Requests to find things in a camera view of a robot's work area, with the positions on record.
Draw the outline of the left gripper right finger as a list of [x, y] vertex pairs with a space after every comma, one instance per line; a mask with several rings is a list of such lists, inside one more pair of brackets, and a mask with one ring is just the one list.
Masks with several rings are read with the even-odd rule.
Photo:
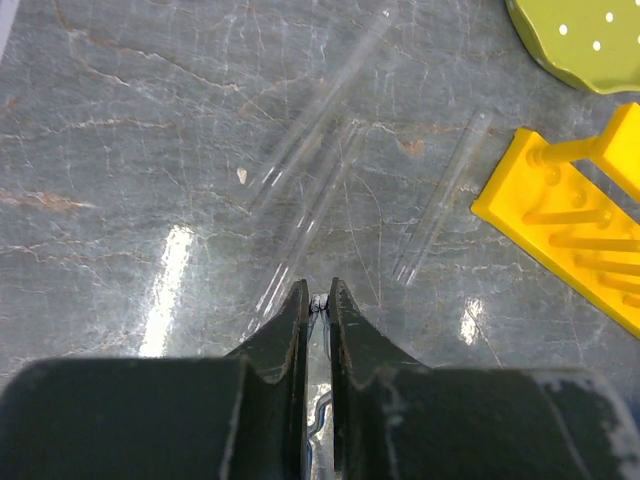
[[639, 431], [580, 369], [430, 368], [334, 279], [334, 467], [345, 479], [635, 479]]

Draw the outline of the metal crucible tongs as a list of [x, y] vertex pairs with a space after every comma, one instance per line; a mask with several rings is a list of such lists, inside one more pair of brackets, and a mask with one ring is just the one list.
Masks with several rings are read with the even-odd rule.
[[328, 295], [310, 304], [307, 369], [307, 479], [334, 479]]

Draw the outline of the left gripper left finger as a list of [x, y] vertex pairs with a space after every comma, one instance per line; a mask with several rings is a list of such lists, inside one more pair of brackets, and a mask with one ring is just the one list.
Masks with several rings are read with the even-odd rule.
[[45, 359], [1, 395], [5, 479], [302, 479], [305, 281], [222, 357]]

